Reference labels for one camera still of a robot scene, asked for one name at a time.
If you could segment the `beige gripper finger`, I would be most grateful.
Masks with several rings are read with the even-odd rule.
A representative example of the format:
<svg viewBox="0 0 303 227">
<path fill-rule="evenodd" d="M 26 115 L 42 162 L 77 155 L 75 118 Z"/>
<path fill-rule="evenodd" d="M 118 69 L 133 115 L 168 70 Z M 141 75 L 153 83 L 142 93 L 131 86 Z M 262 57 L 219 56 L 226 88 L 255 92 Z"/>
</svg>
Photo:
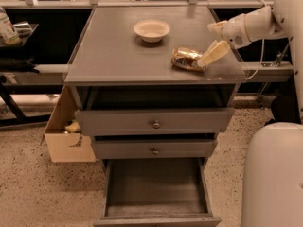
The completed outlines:
<svg viewBox="0 0 303 227">
<path fill-rule="evenodd" d="M 204 68 L 212 62 L 225 56 L 230 50 L 230 45 L 227 41 L 214 41 L 210 47 L 203 53 L 202 57 L 197 60 L 199 67 Z"/>
<path fill-rule="evenodd" d="M 220 37 L 221 39 L 226 39 L 227 35 L 226 35 L 226 25 L 227 25 L 227 21 L 220 21 L 217 23 L 212 23 L 212 24 L 208 24 L 207 25 L 207 29 L 211 32 L 216 34 L 218 37 Z"/>
</svg>

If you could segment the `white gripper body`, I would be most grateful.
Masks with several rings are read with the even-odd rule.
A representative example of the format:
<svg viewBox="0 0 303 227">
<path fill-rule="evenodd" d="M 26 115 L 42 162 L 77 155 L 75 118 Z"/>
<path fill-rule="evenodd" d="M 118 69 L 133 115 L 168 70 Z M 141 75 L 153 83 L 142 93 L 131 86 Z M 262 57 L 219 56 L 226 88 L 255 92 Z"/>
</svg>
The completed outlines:
<svg viewBox="0 0 303 227">
<path fill-rule="evenodd" d="M 245 15 L 240 14 L 229 19 L 222 28 L 222 37 L 233 49 L 249 45 L 251 41 L 246 31 Z"/>
</svg>

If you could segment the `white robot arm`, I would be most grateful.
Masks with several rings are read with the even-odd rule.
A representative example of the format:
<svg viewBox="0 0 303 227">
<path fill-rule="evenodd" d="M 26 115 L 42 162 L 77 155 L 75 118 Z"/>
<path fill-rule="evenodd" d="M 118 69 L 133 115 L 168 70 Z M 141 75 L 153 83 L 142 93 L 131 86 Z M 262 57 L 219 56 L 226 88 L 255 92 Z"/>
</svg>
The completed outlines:
<svg viewBox="0 0 303 227">
<path fill-rule="evenodd" d="M 274 0 L 248 14 L 207 26 L 220 40 L 198 65 L 218 60 L 228 48 L 261 39 L 286 38 L 294 71 L 297 105 L 303 107 L 303 0 Z M 303 126 L 274 123 L 256 132 L 246 153 L 241 227 L 303 227 Z"/>
</svg>

